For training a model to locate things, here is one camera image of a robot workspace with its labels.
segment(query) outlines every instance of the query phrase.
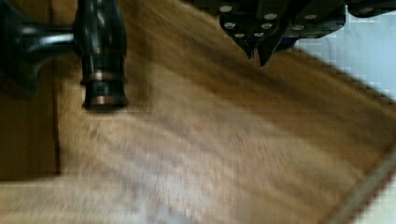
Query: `wooden edge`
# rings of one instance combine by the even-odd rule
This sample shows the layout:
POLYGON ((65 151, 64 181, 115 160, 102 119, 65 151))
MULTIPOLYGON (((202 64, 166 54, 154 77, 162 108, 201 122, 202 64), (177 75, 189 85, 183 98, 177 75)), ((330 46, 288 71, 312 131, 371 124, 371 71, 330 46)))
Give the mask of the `wooden edge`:
POLYGON ((327 224, 352 223, 376 196, 385 188, 396 173, 396 145, 374 170, 352 190, 345 201, 338 207, 327 224))

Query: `copper ring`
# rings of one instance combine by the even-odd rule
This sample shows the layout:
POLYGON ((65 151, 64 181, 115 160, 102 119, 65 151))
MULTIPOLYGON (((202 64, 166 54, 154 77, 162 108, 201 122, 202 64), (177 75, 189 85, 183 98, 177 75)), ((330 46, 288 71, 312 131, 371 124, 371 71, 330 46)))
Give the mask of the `copper ring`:
POLYGON ((98 96, 91 98, 89 105, 126 105, 126 102, 118 97, 98 96))
POLYGON ((88 77, 82 79, 81 83, 88 83, 92 81, 104 81, 104 80, 120 80, 124 81, 124 77, 108 72, 97 72, 90 74, 88 77))

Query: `rivet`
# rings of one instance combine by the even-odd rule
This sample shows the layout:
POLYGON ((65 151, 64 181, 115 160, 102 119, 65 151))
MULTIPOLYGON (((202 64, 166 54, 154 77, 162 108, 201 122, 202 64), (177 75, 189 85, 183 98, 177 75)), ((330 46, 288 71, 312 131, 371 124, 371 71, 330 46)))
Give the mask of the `rivet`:
POLYGON ((220 12, 231 12, 233 10, 232 6, 221 6, 219 8, 220 12))
POLYGON ((297 35, 297 34, 290 34, 290 35, 288 35, 288 37, 290 37, 290 38, 297 38, 297 37, 299 37, 299 35, 297 35))
POLYGON ((292 25, 290 28, 291 28, 291 30, 300 31, 300 30, 305 29, 305 26, 303 26, 303 25, 292 25))
POLYGON ((262 29, 264 30, 269 30, 271 29, 271 27, 273 27, 274 25, 272 23, 265 23, 262 25, 262 29))
POLYGON ((275 13, 268 13, 264 15, 264 18, 268 21, 273 21, 276 19, 277 15, 275 13))
POLYGON ((304 19, 311 21, 317 18, 317 15, 306 15, 304 16, 304 19))
POLYGON ((235 22, 226 22, 226 23, 224 23, 224 27, 229 29, 229 30, 235 28, 235 26, 236 26, 235 22))
POLYGON ((366 13, 372 12, 373 10, 374 9, 372 7, 364 7, 361 10, 359 10, 359 13, 366 14, 366 13))
POLYGON ((254 36, 256 36, 256 37, 262 37, 262 36, 264 36, 264 33, 255 33, 254 36))
POLYGON ((235 34, 234 35, 236 38, 242 38, 242 37, 245 37, 245 34, 235 34))

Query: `wooden board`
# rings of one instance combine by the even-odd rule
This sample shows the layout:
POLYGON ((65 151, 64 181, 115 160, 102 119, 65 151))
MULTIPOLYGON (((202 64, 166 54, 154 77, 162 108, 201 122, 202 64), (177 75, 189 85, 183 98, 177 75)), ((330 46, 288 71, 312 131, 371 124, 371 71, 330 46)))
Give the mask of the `wooden board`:
MULTIPOLYGON (((33 20, 49 21, 49 1, 16 1, 33 20)), ((0 93, 0 180, 51 176, 58 171, 53 112, 53 73, 39 73, 40 90, 33 101, 0 93)))
POLYGON ((58 60, 61 175, 0 183, 1 223, 342 223, 393 168, 388 99, 296 50, 262 70, 182 2, 118 2, 130 106, 82 110, 79 58, 58 60))

